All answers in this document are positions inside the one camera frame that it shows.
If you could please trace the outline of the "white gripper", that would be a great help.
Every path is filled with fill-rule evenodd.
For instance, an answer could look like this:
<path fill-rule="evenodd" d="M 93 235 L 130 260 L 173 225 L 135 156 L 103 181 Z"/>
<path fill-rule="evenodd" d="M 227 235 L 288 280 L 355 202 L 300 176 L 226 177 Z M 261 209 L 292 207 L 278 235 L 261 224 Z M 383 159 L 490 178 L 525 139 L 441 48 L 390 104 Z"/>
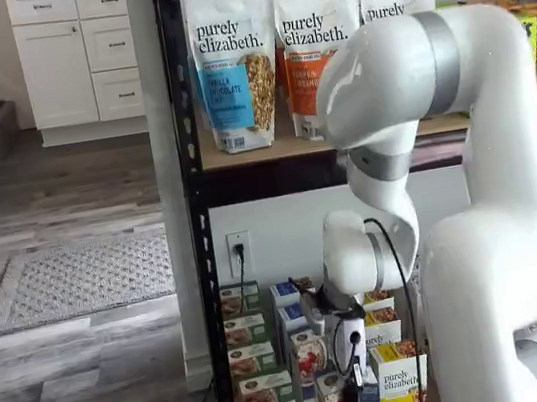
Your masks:
<path fill-rule="evenodd" d="M 367 349 L 363 319 L 331 320 L 326 328 L 329 352 L 337 371 L 344 378 L 341 402 L 360 402 L 361 373 L 366 374 Z"/>

